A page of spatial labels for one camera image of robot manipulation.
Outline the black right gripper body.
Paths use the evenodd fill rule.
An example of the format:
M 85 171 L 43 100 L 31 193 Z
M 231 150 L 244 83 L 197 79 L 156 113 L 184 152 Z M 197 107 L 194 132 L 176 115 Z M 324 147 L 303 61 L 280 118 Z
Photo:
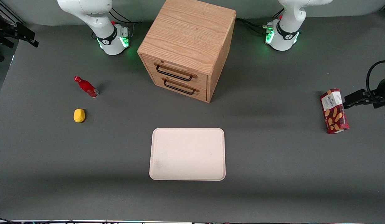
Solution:
M 14 35 L 14 25 L 6 19 L 0 19 L 0 44 L 13 48 L 14 43 L 7 39 L 7 37 L 13 37 Z

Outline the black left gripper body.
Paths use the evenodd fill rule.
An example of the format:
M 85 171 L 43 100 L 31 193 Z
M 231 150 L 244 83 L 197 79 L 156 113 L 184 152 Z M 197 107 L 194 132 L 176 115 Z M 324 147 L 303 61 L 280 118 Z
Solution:
M 385 106 L 385 78 L 380 81 L 377 88 L 372 90 L 371 93 L 373 94 L 374 98 L 374 109 Z

